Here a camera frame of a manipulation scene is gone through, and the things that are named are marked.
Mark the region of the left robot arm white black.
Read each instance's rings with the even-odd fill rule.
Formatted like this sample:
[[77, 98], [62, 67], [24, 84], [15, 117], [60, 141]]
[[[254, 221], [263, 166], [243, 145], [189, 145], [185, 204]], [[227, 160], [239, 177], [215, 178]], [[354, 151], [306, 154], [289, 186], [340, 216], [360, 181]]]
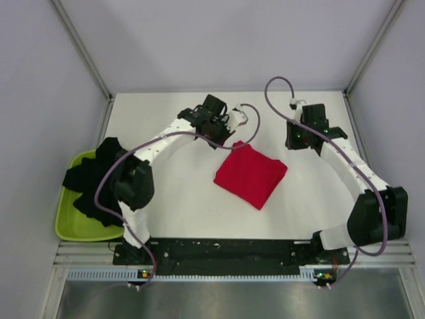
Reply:
[[128, 156], [113, 171], [110, 189], [126, 220], [124, 239], [130, 244], [127, 249], [130, 259], [141, 264], [151, 254], [146, 244], [150, 233], [144, 207], [155, 193], [153, 170], [199, 137], [208, 139], [214, 149], [223, 146], [245, 122], [246, 116], [240, 109], [229, 110], [225, 102], [209, 94], [202, 104], [180, 111], [177, 118], [156, 136], [156, 142]]

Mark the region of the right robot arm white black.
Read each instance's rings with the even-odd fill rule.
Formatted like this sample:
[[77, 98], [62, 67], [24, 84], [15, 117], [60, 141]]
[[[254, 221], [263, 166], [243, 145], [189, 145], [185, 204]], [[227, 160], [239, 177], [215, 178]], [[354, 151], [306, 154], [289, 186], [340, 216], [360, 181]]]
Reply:
[[345, 222], [312, 235], [312, 259], [325, 263], [337, 249], [360, 248], [405, 236], [406, 190], [391, 187], [361, 159], [343, 129], [329, 125], [324, 104], [292, 100], [290, 108], [295, 114], [286, 122], [287, 149], [314, 150], [338, 175], [354, 201]]

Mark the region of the black t shirt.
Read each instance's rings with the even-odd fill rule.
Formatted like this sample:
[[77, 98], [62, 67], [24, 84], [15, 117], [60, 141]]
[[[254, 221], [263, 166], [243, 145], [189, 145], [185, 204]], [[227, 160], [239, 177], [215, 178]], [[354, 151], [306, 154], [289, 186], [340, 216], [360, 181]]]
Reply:
[[123, 225], [120, 218], [97, 208], [94, 203], [94, 196], [101, 180], [115, 163], [117, 153], [122, 150], [116, 137], [106, 138], [96, 149], [95, 157], [82, 158], [81, 164], [67, 170], [62, 182], [66, 189], [81, 194], [73, 206], [88, 218], [101, 222], [104, 227]]

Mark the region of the red t shirt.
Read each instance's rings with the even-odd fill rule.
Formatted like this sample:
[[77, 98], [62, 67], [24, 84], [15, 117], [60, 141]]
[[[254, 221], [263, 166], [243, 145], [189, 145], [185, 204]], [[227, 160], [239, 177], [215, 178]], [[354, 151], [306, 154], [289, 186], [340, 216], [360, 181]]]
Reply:
[[214, 183], [261, 210], [284, 178], [288, 167], [241, 141], [215, 173]]

